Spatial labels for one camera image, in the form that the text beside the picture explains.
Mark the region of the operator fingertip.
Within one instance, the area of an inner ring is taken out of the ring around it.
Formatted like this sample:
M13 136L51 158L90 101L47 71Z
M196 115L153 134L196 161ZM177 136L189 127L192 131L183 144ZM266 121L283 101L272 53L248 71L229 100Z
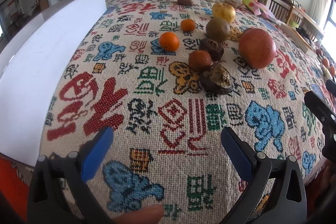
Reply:
M161 204L151 205L138 211L125 213L113 219L117 224L157 224L164 215Z

